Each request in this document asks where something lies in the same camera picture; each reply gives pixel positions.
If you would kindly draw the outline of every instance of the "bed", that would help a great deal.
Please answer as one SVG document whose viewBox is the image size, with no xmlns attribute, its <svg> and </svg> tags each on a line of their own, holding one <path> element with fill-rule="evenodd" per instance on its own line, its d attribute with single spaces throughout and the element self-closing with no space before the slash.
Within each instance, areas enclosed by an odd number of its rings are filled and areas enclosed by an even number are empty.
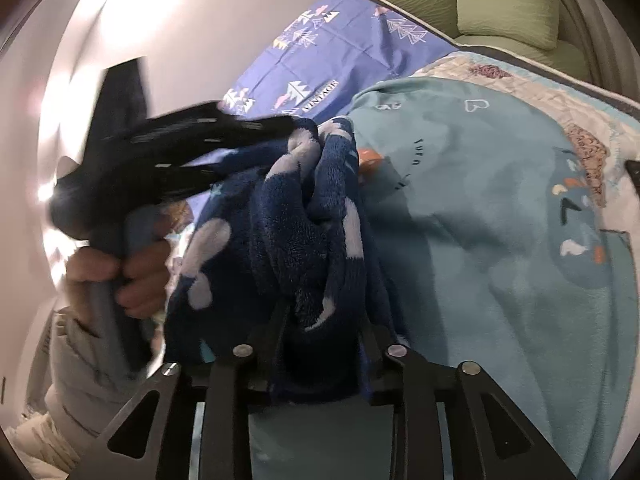
<svg viewBox="0 0 640 480">
<path fill-rule="evenodd" d="M 279 113 L 322 123 L 348 114 L 354 95 L 369 86 L 412 75 L 466 82 L 508 94 L 553 119 L 571 142 L 573 154 L 580 161 L 578 167 L 581 165 L 586 172 L 586 178 L 569 178 L 554 186 L 553 195 L 561 195 L 572 186 L 588 188 L 590 200 L 584 204 L 593 207 L 598 228 L 613 235 L 616 243 L 622 244 L 623 252 L 630 256 L 640 254 L 640 201 L 634 187 L 640 182 L 634 182 L 638 172 L 629 172 L 625 166 L 628 160 L 640 160 L 640 106 L 636 102 L 505 50 L 456 44 L 385 0 L 319 0 L 274 38 L 228 90 L 223 106 L 247 118 Z M 467 112 L 484 106 L 470 102 Z M 400 181 L 396 191 L 403 192 L 403 187 Z M 191 199 L 196 216 L 204 200 Z M 587 250 L 587 241 L 574 244 L 565 247 L 565 254 Z M 618 382 L 611 380 L 611 367 L 619 362 L 604 365 L 603 389 L 590 426 L 593 434 L 580 436 L 584 445 L 579 458 L 567 451 L 572 436 L 566 434 L 566 428 L 558 427 L 559 421 L 551 417 L 539 424 L 539 429 L 548 424 L 541 431 L 581 479 L 596 478 L 591 476 L 594 471 L 602 473 L 602 468 L 593 464 L 598 461 L 597 450 L 603 439 L 609 439 L 609 449 L 613 448 L 608 472 L 612 474 L 640 433 L 640 413 L 636 409 L 640 374 L 634 373 L 635 362 L 640 359 L 636 289 L 640 283 L 640 260 L 636 256 L 632 262 L 629 257 L 625 265 L 624 269 L 617 267 L 616 273 L 628 276 L 626 290 L 632 282 L 633 292 L 625 300 L 625 319 L 634 327 L 631 346 L 636 346 L 626 359 L 626 379 L 622 372 L 616 375 Z M 602 348 L 606 352 L 611 347 L 604 344 Z M 507 368 L 494 370 L 492 375 L 512 372 Z M 516 403 L 527 404 L 522 390 L 502 386 Z M 544 404 L 554 394 L 542 391 L 547 400 L 540 402 Z M 605 416 L 611 396 L 617 396 L 621 407 L 613 423 Z M 535 406 L 529 404 L 523 409 L 538 423 Z"/>
</svg>

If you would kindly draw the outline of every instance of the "sleeve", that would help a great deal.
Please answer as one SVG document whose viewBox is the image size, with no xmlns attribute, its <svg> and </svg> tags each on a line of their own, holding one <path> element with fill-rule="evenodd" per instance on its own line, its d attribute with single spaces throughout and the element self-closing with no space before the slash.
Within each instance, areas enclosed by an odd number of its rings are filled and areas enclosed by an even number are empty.
<svg viewBox="0 0 640 480">
<path fill-rule="evenodd" d="M 107 359 L 100 338 L 82 329 L 68 309 L 55 314 L 50 347 L 52 386 L 45 404 L 60 434 L 80 456 L 145 380 L 144 372 L 107 375 Z"/>
</svg>

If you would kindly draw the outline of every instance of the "navy towel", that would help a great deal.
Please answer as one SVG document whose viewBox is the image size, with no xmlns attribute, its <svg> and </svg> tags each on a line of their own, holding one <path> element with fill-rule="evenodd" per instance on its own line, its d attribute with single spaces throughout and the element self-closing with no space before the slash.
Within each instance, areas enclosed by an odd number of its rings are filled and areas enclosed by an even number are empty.
<svg viewBox="0 0 640 480">
<path fill-rule="evenodd" d="M 292 313 L 274 388 L 298 402 L 356 392 L 358 325 L 401 329 L 360 206 L 347 118 L 233 150 L 204 206 L 168 305 L 166 359 L 210 362 L 245 343 L 275 303 Z"/>
</svg>

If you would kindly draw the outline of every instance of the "white wall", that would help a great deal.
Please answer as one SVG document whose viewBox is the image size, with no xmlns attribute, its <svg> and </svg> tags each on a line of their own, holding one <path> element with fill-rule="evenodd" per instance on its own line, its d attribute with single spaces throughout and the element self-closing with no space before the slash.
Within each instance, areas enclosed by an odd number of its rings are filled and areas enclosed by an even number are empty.
<svg viewBox="0 0 640 480">
<path fill-rule="evenodd" d="M 0 424 L 15 422 L 15 377 L 39 305 L 55 295 L 37 200 L 38 122 L 49 69 L 78 0 L 44 0 L 0 60 Z"/>
</svg>

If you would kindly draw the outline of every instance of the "finger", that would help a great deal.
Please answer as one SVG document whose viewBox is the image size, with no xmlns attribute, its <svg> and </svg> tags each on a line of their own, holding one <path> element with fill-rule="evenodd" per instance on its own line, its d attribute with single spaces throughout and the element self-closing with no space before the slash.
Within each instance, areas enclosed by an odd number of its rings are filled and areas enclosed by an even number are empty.
<svg viewBox="0 0 640 480">
<path fill-rule="evenodd" d="M 169 215 L 163 214 L 154 225 L 154 233 L 159 238 L 164 238 L 171 232 L 173 221 Z"/>
<path fill-rule="evenodd" d="M 164 309 L 165 303 L 166 295 L 158 296 L 145 301 L 145 303 L 142 303 L 140 306 L 128 308 L 125 312 L 129 317 L 134 317 L 136 319 L 149 319 L 150 317 L 153 317 L 154 314 Z"/>
<path fill-rule="evenodd" d="M 126 278 L 132 280 L 143 278 L 162 269 L 170 253 L 169 242 L 160 240 L 130 257 L 125 262 L 122 272 Z"/>
<path fill-rule="evenodd" d="M 66 278 L 73 282 L 105 282 L 118 274 L 120 262 L 92 247 L 82 247 L 66 263 Z"/>
<path fill-rule="evenodd" d="M 93 327 L 94 316 L 89 307 L 89 295 L 86 283 L 69 280 L 66 276 L 63 279 L 63 283 L 73 317 L 76 318 L 80 326 L 90 332 Z"/>
<path fill-rule="evenodd" d="M 116 301 L 124 308 L 135 308 L 152 298 L 165 295 L 164 287 L 169 282 L 169 270 L 163 267 L 152 275 L 123 286 L 116 293 Z"/>
</svg>

